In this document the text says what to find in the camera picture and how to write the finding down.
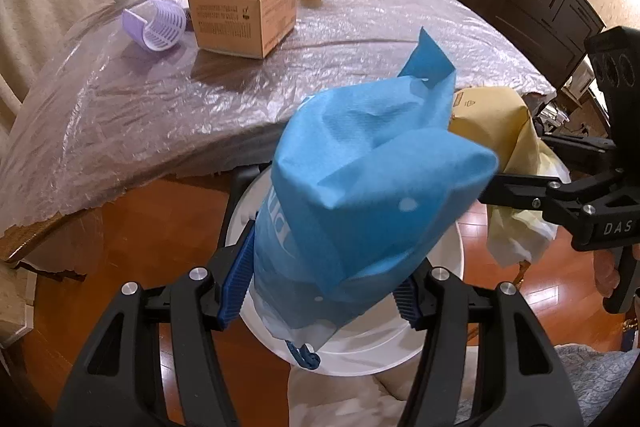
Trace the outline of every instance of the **dark wooden cabinet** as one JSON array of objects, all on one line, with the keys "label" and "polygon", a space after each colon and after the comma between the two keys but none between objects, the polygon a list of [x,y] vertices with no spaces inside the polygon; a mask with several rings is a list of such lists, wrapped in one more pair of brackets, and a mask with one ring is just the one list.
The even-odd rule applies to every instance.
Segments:
[{"label": "dark wooden cabinet", "polygon": [[604,28],[587,0],[459,0],[507,37],[559,89]]}]

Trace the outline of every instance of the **metal bolt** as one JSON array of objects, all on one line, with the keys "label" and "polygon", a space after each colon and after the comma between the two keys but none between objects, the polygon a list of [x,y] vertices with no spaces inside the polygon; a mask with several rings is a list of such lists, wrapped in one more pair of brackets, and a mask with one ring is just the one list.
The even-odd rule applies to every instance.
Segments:
[{"label": "metal bolt", "polygon": [[431,276],[438,281],[446,281],[449,278],[449,270],[440,266],[431,270]]},{"label": "metal bolt", "polygon": [[189,272],[189,279],[192,281],[202,281],[207,276],[207,269],[198,266]]},{"label": "metal bolt", "polygon": [[513,283],[501,282],[500,291],[505,295],[515,295],[517,290],[516,290],[516,286],[514,286]]},{"label": "metal bolt", "polygon": [[120,291],[124,295],[133,295],[135,292],[138,291],[138,285],[134,282],[127,282],[122,285],[122,288],[120,289]]}]

